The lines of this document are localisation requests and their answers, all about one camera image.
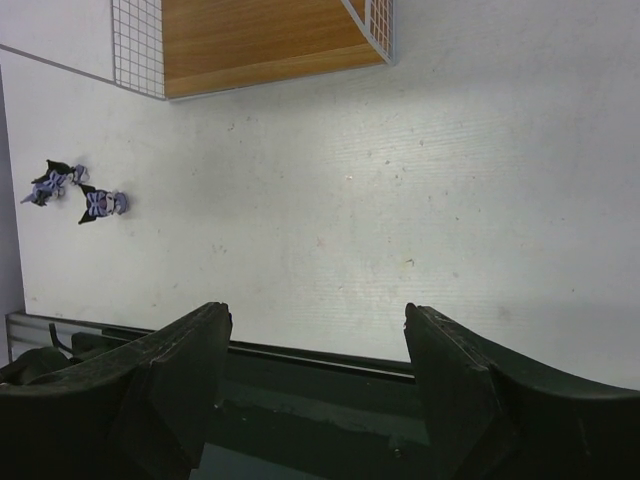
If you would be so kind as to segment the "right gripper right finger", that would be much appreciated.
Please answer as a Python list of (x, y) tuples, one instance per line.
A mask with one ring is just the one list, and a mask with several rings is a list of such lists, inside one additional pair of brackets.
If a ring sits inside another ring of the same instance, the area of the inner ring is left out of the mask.
[(439, 479), (636, 479), (639, 393), (490, 341), (431, 307), (404, 336)]

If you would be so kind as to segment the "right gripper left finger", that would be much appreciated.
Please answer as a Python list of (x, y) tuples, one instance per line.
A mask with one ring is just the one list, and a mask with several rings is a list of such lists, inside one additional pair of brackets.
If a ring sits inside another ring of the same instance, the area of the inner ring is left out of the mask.
[(1, 383), (4, 479), (187, 479), (232, 330), (224, 303), (38, 377)]

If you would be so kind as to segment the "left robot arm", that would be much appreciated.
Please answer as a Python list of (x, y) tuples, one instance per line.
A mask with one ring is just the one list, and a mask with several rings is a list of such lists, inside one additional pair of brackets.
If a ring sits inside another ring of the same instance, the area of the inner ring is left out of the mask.
[(49, 343), (26, 350), (6, 366), (1, 368), (1, 383), (8, 385), (27, 385), (40, 376), (68, 368), (78, 360), (78, 341), (73, 339), (79, 331), (59, 329), (55, 323), (47, 325)]

